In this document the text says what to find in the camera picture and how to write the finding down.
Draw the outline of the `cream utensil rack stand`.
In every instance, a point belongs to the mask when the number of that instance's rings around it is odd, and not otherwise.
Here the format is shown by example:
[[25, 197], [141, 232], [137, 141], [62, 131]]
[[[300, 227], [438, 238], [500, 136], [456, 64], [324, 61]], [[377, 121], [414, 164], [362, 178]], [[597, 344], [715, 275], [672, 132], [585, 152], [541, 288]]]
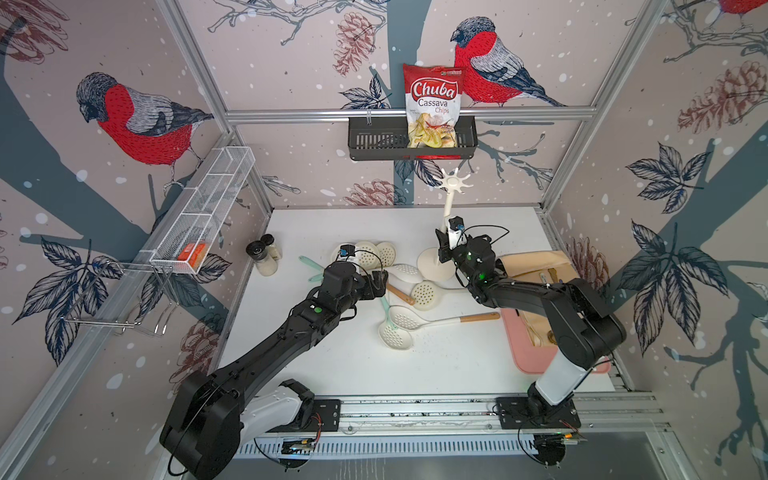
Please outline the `cream utensil rack stand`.
[[417, 269], [425, 280], [433, 282], [444, 282], [452, 278], [456, 271], [456, 266], [451, 255], [451, 241], [456, 242], [458, 236], [451, 233], [449, 220], [457, 193], [463, 189], [470, 188], [467, 183], [470, 174], [461, 177], [458, 170], [447, 173], [442, 170], [443, 178], [439, 180], [439, 186], [446, 191], [446, 200], [443, 208], [440, 227], [435, 231], [438, 239], [437, 248], [424, 250], [417, 259]]

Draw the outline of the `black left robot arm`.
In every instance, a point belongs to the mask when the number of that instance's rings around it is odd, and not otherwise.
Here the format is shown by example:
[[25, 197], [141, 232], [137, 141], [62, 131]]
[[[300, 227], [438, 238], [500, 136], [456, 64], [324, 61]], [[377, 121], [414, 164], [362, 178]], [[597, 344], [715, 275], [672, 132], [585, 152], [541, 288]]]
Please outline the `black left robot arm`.
[[171, 460], [182, 465], [181, 472], [213, 479], [243, 441], [276, 427], [307, 427], [314, 395], [303, 384], [284, 381], [268, 395], [260, 390], [345, 321], [345, 313], [355, 311], [359, 301], [383, 297], [387, 283], [383, 269], [365, 272], [352, 262], [335, 261], [270, 336], [209, 375], [195, 371], [187, 376], [159, 436]]

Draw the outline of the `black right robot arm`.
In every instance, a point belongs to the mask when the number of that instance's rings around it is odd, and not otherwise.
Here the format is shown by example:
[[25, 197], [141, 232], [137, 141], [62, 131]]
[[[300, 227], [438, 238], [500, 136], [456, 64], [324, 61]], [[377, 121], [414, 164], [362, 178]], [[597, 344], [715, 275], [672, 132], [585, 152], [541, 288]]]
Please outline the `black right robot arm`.
[[527, 392], [526, 417], [542, 424], [561, 411], [603, 357], [627, 338], [624, 326], [585, 280], [532, 283], [502, 269], [487, 235], [473, 237], [445, 227], [435, 231], [442, 263], [451, 262], [466, 278], [464, 287], [481, 305], [517, 309], [545, 317], [558, 353]]

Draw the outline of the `cream salt shaker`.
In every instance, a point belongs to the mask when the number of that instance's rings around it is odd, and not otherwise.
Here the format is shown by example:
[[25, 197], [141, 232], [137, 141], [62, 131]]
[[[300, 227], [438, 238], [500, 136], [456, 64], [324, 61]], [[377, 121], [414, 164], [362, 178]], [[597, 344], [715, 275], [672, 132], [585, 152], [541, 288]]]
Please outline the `cream salt shaker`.
[[281, 253], [272, 234], [264, 234], [260, 238], [260, 241], [265, 245], [266, 251], [275, 261], [279, 261], [281, 259]]

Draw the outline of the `black lid pepper shaker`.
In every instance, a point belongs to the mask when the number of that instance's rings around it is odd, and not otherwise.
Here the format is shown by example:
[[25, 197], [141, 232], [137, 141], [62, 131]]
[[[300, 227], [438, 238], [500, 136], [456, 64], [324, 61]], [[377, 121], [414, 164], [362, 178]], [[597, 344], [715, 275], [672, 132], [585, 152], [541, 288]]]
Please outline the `black lid pepper shaker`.
[[246, 253], [262, 276], [269, 277], [277, 272], [277, 260], [269, 253], [268, 247], [263, 241], [256, 240], [249, 243], [246, 246]]

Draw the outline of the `pink tray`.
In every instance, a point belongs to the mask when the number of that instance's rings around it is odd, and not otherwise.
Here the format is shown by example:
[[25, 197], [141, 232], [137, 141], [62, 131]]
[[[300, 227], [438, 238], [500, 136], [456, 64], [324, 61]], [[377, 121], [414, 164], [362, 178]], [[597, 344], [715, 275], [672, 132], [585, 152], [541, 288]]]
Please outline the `pink tray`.
[[522, 313], [502, 309], [501, 316], [515, 365], [526, 374], [543, 374], [558, 353], [557, 346], [548, 339], [534, 341]]

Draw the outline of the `Chuba cassava chips bag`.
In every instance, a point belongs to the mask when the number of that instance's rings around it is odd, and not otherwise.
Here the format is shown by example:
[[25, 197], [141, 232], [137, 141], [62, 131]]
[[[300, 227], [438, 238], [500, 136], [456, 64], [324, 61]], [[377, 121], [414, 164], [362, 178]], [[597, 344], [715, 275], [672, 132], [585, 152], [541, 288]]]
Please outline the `Chuba cassava chips bag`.
[[408, 147], [456, 149], [464, 72], [457, 67], [402, 66]]

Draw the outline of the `red orange packet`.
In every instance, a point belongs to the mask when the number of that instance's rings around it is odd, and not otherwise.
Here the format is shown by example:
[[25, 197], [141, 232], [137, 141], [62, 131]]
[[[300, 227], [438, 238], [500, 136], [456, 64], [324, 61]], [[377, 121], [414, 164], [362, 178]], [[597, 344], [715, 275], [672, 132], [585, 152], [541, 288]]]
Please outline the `red orange packet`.
[[204, 242], [189, 243], [182, 248], [176, 260], [188, 265], [191, 269], [197, 270], [203, 262], [209, 246]]

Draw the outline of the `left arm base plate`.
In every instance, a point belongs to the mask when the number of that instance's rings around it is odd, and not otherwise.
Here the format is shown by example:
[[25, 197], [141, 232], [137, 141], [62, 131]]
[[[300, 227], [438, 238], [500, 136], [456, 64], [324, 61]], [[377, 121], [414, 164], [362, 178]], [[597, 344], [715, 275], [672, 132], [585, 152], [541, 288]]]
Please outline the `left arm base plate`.
[[286, 425], [268, 430], [268, 433], [325, 433], [337, 432], [341, 414], [339, 399], [315, 398], [304, 401], [296, 417]]

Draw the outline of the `black wall basket shelf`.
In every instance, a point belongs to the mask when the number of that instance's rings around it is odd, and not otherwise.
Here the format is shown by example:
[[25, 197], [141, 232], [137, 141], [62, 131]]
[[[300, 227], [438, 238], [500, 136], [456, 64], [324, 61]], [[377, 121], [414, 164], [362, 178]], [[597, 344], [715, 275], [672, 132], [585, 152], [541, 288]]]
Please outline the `black wall basket shelf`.
[[462, 116], [454, 130], [428, 133], [404, 117], [350, 118], [349, 156], [355, 161], [471, 159], [478, 146], [476, 121]]

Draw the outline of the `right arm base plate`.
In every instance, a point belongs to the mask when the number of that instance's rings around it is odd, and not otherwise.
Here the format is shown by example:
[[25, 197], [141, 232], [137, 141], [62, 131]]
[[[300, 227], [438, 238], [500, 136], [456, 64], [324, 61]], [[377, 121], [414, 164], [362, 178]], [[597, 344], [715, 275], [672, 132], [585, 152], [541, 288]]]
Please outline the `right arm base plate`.
[[582, 424], [572, 396], [558, 405], [515, 395], [497, 397], [492, 407], [503, 430], [580, 429]]

